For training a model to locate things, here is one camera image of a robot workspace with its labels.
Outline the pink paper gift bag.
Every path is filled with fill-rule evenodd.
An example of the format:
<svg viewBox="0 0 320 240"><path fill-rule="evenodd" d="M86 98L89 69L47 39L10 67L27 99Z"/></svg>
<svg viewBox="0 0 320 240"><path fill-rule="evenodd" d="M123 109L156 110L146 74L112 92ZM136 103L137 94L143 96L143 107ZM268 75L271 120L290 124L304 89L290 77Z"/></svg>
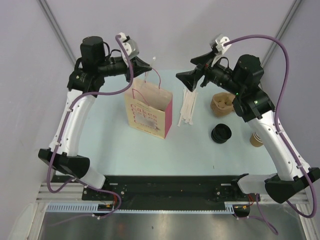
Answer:
<svg viewBox="0 0 320 240"><path fill-rule="evenodd" d="M161 83L161 77L156 84L134 78L124 92L124 104L130 127L165 139L173 121L173 93Z"/></svg>

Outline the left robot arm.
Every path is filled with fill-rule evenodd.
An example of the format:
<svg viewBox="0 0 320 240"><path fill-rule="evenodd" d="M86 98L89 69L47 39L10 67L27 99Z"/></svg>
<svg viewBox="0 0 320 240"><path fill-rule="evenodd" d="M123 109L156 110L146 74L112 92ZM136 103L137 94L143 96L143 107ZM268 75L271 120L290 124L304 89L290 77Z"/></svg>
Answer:
<svg viewBox="0 0 320 240"><path fill-rule="evenodd" d="M57 131L48 148L41 148L38 158L48 166L47 180L55 170L71 176L93 188L100 200L110 196L106 177L97 172L88 157L81 156L79 142L88 113L97 96L114 96L128 90L135 77L152 70L150 64L138 57L137 43L124 33L115 36L119 45L118 57L112 57L109 45L99 36L89 36L80 44L81 56L76 60L67 84L67 97ZM100 88L107 77L124 75L128 83L121 90L103 93Z"/></svg>

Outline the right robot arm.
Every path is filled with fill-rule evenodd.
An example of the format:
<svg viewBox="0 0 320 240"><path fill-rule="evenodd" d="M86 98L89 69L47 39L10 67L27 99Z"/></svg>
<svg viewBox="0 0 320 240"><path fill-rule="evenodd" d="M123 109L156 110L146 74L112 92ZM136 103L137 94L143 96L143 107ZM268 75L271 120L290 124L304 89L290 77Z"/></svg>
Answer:
<svg viewBox="0 0 320 240"><path fill-rule="evenodd" d="M289 140L279 120L275 119L276 108L270 97L259 87L264 74L260 59L244 54L239 57L234 69L215 60L217 54L210 52L191 59L194 70L180 72L175 76L191 92L203 79L201 87L213 83L235 96L232 104L235 113L248 123L262 140L269 153L276 173L244 175L230 188L231 196L242 201L249 193L269 195L275 202L287 202L298 192L310 186L320 177L320 170L301 157Z"/></svg>

